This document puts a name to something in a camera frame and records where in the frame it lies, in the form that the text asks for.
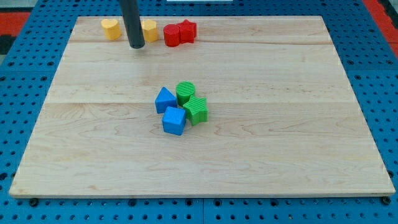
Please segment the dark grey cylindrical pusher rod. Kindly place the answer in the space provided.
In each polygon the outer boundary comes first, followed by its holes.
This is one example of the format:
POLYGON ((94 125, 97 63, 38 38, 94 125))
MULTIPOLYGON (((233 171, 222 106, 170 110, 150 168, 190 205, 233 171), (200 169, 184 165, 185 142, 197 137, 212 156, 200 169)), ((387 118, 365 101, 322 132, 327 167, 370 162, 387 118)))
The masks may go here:
POLYGON ((142 48, 145 46, 145 40, 137 1, 119 0, 119 5, 130 47, 133 49, 142 48))

